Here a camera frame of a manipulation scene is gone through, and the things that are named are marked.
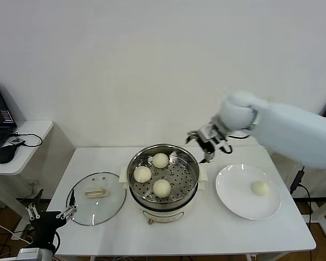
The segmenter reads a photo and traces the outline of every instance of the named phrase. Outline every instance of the robotic arm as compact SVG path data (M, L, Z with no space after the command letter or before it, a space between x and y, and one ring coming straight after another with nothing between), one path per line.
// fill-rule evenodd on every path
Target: robotic arm
M302 165L326 170L326 119L285 104L267 103L247 92L230 95L219 112L198 131L188 133L211 162L216 149L232 153L227 135L243 131L257 141Z
M17 257L1 258L0 261L51 261L57 251L53 245L54 235L60 238L57 229L66 225L77 212L74 191L72 190L69 203L63 211L39 211L43 189L34 197L33 202L26 207L30 224L35 229L33 242L20 249Z

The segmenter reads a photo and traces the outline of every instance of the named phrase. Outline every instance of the white plate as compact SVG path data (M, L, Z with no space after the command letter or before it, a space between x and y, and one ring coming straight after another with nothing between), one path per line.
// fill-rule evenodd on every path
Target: white plate
M268 195L258 196L252 192L251 184L256 181L268 182ZM280 193L268 175L246 164L223 168L216 177L216 191L229 210L246 219L268 219L281 206Z

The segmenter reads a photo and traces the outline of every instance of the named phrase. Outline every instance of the steamer basket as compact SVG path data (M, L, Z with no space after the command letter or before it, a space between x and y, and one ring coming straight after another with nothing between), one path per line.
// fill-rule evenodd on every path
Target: steamer basket
M152 164L153 156L164 153L169 164L159 169ZM138 183L134 179L134 170L146 166L151 170L151 179ZM169 181L172 192L166 198L158 198L153 193L153 184L159 179ZM199 179L199 166L193 155L187 150L169 144L157 144L144 148L137 153L127 167L127 180L131 194L144 207L165 212L178 209L187 204L195 195Z

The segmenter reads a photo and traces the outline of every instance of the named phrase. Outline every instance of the steamed bun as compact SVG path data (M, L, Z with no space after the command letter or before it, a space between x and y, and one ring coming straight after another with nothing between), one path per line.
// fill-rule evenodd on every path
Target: steamed bun
M164 153L157 153L155 156L153 156L152 163L155 167L163 169L164 167L168 166L169 158Z
M160 198L169 196L172 191L170 183L165 179L160 179L153 184L153 193Z
M139 183L148 182L151 175L151 170L148 167L140 166L134 170L134 179Z
M251 190L258 196L266 196L269 193L269 186L267 182L256 181L251 184Z

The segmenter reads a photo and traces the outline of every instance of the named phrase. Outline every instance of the pot handle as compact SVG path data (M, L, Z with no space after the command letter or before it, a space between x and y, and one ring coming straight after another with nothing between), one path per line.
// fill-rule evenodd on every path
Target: pot handle
M127 181L127 167L121 167L120 178L118 180L120 183L123 183L124 189L129 189Z
M204 190L204 182L208 182L208 175L204 164L199 164L199 179L198 179L198 190Z

